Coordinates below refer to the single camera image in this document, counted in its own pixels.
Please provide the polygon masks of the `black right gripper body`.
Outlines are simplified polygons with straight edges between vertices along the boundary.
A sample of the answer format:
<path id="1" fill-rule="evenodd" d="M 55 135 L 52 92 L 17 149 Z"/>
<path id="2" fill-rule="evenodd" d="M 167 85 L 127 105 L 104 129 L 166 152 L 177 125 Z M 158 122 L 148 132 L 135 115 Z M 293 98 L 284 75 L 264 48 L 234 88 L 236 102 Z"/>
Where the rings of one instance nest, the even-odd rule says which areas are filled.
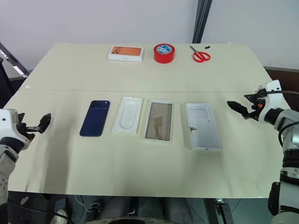
<path id="1" fill-rule="evenodd" d="M 254 119 L 256 121 L 259 120 L 259 115 L 261 111 L 263 110 L 265 106 L 265 100 L 264 99 L 256 99 L 253 101 L 253 105 L 251 106 L 251 109 L 253 109 L 252 112 L 248 112 L 243 116 L 244 119 Z"/>

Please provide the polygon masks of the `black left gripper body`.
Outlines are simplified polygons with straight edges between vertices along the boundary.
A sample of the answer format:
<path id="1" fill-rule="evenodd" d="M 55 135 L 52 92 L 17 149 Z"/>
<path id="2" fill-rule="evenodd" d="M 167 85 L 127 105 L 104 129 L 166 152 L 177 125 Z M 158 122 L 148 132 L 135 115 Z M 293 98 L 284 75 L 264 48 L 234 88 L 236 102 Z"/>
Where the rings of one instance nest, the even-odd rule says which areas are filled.
<path id="1" fill-rule="evenodd" d="M 33 132 L 41 133 L 40 126 L 27 126 L 26 123 L 19 123 L 16 125 L 17 131 L 24 137 L 26 137 L 29 141 L 32 141 L 35 137 Z"/>

